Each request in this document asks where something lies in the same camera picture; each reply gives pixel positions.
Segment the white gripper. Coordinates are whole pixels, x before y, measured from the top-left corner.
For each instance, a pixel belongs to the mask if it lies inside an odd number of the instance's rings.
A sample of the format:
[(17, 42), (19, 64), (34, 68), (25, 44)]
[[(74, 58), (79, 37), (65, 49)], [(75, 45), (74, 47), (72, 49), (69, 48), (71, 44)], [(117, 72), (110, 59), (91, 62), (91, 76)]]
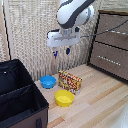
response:
[[(47, 46), (56, 48), (60, 46), (72, 46), (77, 44), (80, 39), (80, 28), (75, 27), (72, 29), (56, 29), (47, 33)], [(69, 55), (71, 48), (66, 49), (66, 55)], [(54, 49), (53, 55), (56, 58), (58, 50)]]

